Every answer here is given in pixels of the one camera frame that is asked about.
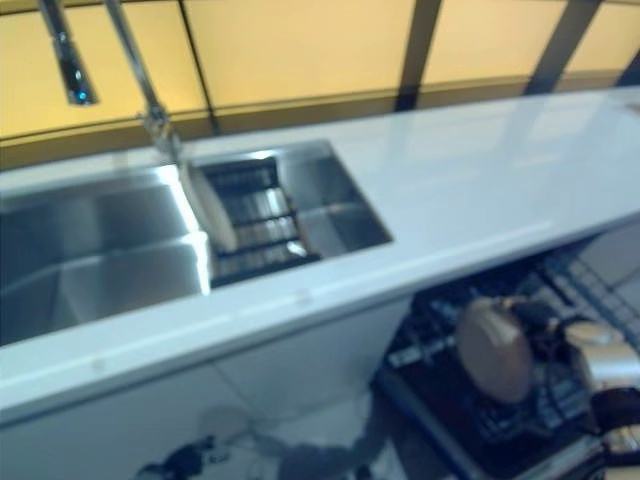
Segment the yellow wall panel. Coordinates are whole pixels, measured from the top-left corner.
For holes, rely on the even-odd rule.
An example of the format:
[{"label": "yellow wall panel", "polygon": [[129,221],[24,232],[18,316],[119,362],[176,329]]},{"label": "yellow wall panel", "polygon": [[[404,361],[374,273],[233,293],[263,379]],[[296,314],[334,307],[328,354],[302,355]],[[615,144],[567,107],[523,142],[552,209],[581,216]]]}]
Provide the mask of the yellow wall panel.
[{"label": "yellow wall panel", "polygon": [[565,73],[624,70],[640,48],[640,5],[604,3]]},{"label": "yellow wall panel", "polygon": [[422,83],[530,76],[566,1],[443,0]]},{"label": "yellow wall panel", "polygon": [[187,0],[216,107],[396,88],[413,0]]},{"label": "yellow wall panel", "polygon": [[[58,0],[65,7],[74,5],[99,4],[102,0]],[[120,0],[125,2],[153,2],[155,0]],[[0,13],[28,12],[38,9],[38,0],[0,0]]]},{"label": "yellow wall panel", "polygon": [[[124,6],[158,96],[172,112],[205,108],[175,2]],[[144,101],[104,6],[67,9],[100,103],[67,104],[39,12],[0,17],[0,137],[132,117]]]}]

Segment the white cabinet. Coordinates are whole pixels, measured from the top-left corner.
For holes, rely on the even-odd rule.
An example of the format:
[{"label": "white cabinet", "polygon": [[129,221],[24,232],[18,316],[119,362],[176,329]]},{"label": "white cabinet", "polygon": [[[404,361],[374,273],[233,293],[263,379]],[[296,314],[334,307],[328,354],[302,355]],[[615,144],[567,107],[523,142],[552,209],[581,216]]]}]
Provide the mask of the white cabinet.
[{"label": "white cabinet", "polygon": [[294,416],[366,387],[409,308],[404,297],[216,362],[263,418]]},{"label": "white cabinet", "polygon": [[210,364],[200,365],[0,430],[0,479],[129,480],[228,429],[221,411],[246,409]]},{"label": "white cabinet", "polygon": [[[0,479],[128,480],[205,435],[228,438],[249,419],[295,415],[355,393],[371,379],[408,304],[404,298],[331,319],[215,363],[3,427]],[[242,455],[233,452],[230,462],[210,467],[203,478],[243,478]]]}]

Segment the faucet handle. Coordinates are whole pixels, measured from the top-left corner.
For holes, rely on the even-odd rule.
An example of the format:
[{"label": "faucet handle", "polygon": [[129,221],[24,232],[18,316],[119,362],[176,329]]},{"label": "faucet handle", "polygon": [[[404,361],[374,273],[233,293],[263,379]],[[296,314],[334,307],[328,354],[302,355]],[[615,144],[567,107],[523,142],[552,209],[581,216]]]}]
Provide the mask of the faucet handle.
[{"label": "faucet handle", "polygon": [[149,132],[156,148],[168,155],[174,163],[179,163],[181,142],[177,132],[169,121],[169,115],[162,105],[154,105],[147,110],[146,115],[138,113],[144,128]]}]

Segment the dark grout line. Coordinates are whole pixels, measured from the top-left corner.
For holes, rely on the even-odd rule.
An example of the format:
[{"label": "dark grout line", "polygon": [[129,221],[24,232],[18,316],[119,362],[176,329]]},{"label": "dark grout line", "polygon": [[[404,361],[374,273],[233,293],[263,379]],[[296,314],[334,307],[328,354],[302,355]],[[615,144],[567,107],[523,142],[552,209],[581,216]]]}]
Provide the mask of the dark grout line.
[{"label": "dark grout line", "polygon": [[618,83],[616,83],[616,87],[627,87],[629,85],[640,85],[640,49],[618,79]]},{"label": "dark grout line", "polygon": [[603,1],[568,1],[523,95],[553,92]]},{"label": "dark grout line", "polygon": [[211,122],[211,128],[213,128],[213,133],[215,135],[220,132],[220,126],[218,124],[218,119],[216,118],[216,115],[213,110],[213,103],[211,102],[211,96],[209,95],[209,90],[207,89],[204,70],[202,69],[202,62],[200,61],[200,55],[198,55],[196,42],[193,38],[193,30],[191,28],[191,23],[189,22],[189,15],[187,14],[187,9],[184,5],[184,0],[178,0],[178,7],[180,8],[180,15],[182,16],[182,22],[184,24],[185,31],[187,32],[187,39],[189,40],[189,47],[191,48],[193,61],[196,65],[196,71],[198,73],[198,79],[200,80],[200,86],[202,87],[202,93],[204,95],[205,101],[207,102],[207,109],[209,111],[209,121]]},{"label": "dark grout line", "polygon": [[416,0],[395,111],[413,110],[436,28],[441,0]]}]

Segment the kitchen sink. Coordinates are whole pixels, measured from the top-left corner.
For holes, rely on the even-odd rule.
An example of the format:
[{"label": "kitchen sink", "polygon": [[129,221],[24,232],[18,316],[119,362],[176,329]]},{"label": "kitchen sink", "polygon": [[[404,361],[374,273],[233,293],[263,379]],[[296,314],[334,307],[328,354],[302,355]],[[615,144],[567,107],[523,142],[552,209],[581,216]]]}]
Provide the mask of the kitchen sink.
[{"label": "kitchen sink", "polygon": [[173,165],[0,192],[0,345],[391,240],[327,142],[193,164],[234,252],[210,243]]}]

